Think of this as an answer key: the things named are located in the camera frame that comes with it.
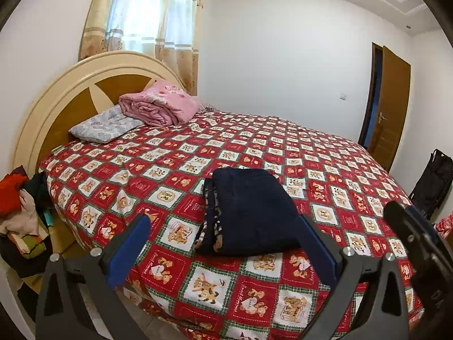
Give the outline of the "cream and wood headboard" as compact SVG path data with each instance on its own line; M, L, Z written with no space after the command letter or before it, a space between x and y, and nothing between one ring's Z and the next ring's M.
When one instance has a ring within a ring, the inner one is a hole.
M32 102L18 128L10 168L31 176L45 156L74 139L69 129L164 79L184 84L163 62L127 51L106 52L80 61L56 78Z

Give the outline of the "folded pink blanket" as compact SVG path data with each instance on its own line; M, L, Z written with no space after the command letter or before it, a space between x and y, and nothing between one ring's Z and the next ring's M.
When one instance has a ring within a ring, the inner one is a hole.
M164 80L141 92L121 95L118 104L124 115L155 127L186 124L200 109L186 91Z

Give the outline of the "pile of mixed clothes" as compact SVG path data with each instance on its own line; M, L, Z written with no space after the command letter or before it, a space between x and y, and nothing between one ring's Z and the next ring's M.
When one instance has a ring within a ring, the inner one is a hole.
M46 174L17 167L1 180L1 258L21 279L44 273L53 252Z

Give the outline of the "navy patterned knit sweater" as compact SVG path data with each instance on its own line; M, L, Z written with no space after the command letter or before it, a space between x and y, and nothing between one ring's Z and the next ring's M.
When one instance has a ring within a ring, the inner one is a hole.
M219 168L204 181L204 221L193 249L206 256L250 257L300 249L301 218L279 181L262 169Z

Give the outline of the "black folded stroller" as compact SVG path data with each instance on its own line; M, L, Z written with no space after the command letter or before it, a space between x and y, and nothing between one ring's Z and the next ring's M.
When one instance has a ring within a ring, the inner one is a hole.
M427 219L441 207L452 186L452 158L435 149L409 195L412 204Z

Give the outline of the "beige patterned curtain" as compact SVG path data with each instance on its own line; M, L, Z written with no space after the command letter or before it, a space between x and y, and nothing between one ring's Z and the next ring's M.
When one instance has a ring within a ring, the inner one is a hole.
M79 58L130 51L163 62L197 94L204 0L92 0Z

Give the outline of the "red checkered bear bedspread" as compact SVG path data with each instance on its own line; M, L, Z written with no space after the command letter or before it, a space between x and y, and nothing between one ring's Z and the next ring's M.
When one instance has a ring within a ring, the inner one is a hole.
M193 251L204 218L204 181L222 167L269 171L297 210L358 254L392 252L409 318L422 304L405 248L383 220L408 205L394 179L360 145L274 117L210 112L180 127L138 127L108 143L73 141L39 170L56 210L82 247L105 246L137 214L152 230L124 295L189 339L295 339L329 289L300 249L240 259Z

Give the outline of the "red plaid bag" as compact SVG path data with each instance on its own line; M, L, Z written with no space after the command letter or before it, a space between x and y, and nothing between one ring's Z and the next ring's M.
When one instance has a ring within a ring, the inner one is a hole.
M435 229L448 246L453 249L453 212L440 219L435 224Z

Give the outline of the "brown wooden door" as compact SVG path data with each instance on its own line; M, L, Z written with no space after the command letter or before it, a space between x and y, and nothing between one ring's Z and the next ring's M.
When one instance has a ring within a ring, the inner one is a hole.
M386 171L401 141L410 83L411 65L389 48L373 43L369 95L358 143Z

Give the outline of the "grey floral pillow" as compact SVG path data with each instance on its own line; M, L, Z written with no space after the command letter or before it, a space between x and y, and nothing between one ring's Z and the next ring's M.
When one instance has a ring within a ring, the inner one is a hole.
M143 124L141 120L126 116L121 106L115 105L74 125L68 132L83 141L106 144Z

